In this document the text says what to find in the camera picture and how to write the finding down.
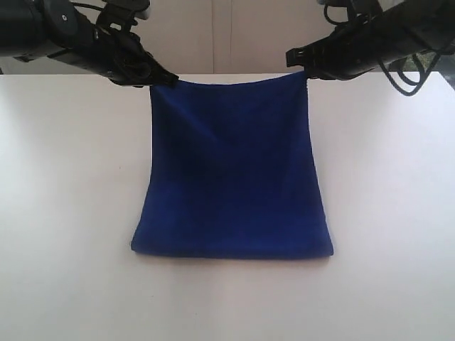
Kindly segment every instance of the white table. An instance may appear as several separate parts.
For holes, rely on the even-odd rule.
[[[191,76],[242,82],[265,76]],[[0,77],[2,341],[455,340],[455,94],[311,81],[329,260],[137,256],[147,89]]]

